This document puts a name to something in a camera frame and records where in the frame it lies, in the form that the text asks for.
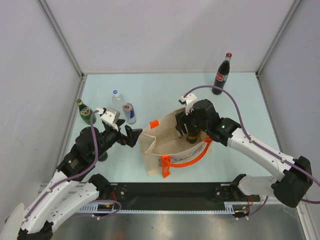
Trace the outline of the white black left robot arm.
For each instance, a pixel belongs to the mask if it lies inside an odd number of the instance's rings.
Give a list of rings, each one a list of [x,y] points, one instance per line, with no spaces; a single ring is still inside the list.
[[[101,174],[92,175],[84,186],[68,199],[64,197],[95,167],[99,158],[115,143],[134,147],[141,128],[125,125],[126,134],[105,124],[99,132],[94,126],[83,128],[70,152],[64,157],[44,190],[25,210],[19,240],[49,240],[54,231],[81,207],[95,200],[115,200],[110,182]]]

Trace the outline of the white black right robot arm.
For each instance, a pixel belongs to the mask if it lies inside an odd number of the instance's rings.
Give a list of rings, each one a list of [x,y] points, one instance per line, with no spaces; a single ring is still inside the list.
[[[245,132],[238,122],[220,117],[211,101],[198,100],[193,94],[181,97],[185,109],[176,114],[180,136],[196,137],[205,133],[212,141],[234,149],[266,169],[269,177],[247,174],[236,178],[231,196],[242,201],[248,195],[274,196],[282,204],[295,208],[313,184],[310,161],[278,152]]]

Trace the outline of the black gold drink can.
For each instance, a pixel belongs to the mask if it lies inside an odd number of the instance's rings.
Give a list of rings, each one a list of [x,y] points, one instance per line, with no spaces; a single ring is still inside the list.
[[[186,141],[189,144],[195,144],[199,138],[201,131],[200,130],[191,130],[187,134]]]

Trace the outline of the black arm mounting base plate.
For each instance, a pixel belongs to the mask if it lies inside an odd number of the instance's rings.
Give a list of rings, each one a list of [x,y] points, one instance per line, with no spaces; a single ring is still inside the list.
[[[245,195],[237,186],[221,182],[111,183],[110,192],[124,202],[134,197],[204,198],[219,202],[258,202],[259,195]]]

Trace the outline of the clear glass bottle green cap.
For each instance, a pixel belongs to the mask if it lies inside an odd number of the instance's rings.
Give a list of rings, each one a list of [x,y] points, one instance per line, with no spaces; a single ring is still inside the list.
[[[183,135],[182,135],[178,130],[175,131],[175,136],[176,136],[178,139],[181,139],[181,138],[183,137]]]

